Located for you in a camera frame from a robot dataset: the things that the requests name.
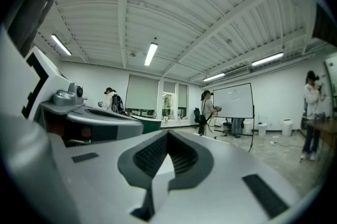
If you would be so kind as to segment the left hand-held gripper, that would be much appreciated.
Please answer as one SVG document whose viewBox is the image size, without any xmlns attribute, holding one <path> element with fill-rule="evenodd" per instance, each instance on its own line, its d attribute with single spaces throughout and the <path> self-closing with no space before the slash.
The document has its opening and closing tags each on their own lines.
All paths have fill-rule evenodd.
<svg viewBox="0 0 337 224">
<path fill-rule="evenodd" d="M 1 28 L 1 147 L 30 142 L 39 128 L 68 146 L 91 144 L 90 125 L 66 118 L 83 105 L 82 85 L 67 79 L 37 47 L 23 57 Z"/>
</svg>

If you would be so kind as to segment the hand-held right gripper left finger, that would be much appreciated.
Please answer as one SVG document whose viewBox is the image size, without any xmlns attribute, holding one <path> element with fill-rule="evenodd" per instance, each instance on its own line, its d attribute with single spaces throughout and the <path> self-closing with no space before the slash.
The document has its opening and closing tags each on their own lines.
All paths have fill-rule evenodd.
<svg viewBox="0 0 337 224">
<path fill-rule="evenodd" d="M 80 223 L 143 223 L 131 212 L 142 206 L 146 191 L 130 186 L 118 170 L 119 156 L 158 131 L 137 137 L 65 147 L 59 135 L 50 141 L 56 166 L 77 209 Z"/>
</svg>

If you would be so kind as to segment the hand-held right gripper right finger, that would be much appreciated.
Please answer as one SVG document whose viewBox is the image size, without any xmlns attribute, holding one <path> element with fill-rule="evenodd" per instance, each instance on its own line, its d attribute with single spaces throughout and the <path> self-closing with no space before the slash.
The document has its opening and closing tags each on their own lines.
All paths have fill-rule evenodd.
<svg viewBox="0 0 337 224">
<path fill-rule="evenodd" d="M 239 147 L 211 138 L 180 133 L 212 153 L 211 173 L 197 187 L 168 191 L 174 177 L 167 156 L 157 173 L 158 223 L 265 223 L 270 217 L 247 187 L 243 177 L 257 174 L 291 207 L 300 195 L 277 171 Z"/>
</svg>

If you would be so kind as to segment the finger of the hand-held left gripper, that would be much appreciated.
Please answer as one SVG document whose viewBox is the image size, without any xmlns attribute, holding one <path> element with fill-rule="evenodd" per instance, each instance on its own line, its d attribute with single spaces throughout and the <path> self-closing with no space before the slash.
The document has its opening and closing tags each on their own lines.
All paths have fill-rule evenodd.
<svg viewBox="0 0 337 224">
<path fill-rule="evenodd" d="M 96 108 L 84 108 L 84 112 L 86 112 L 89 116 L 94 118 L 101 118 L 101 119 L 130 119 L 130 117 L 118 114 L 112 111 L 107 111 L 104 109 L 96 109 Z"/>
<path fill-rule="evenodd" d="M 92 143 L 129 139 L 143 132 L 136 119 L 107 111 L 72 111 L 67 120 L 80 129 L 80 135 Z"/>
</svg>

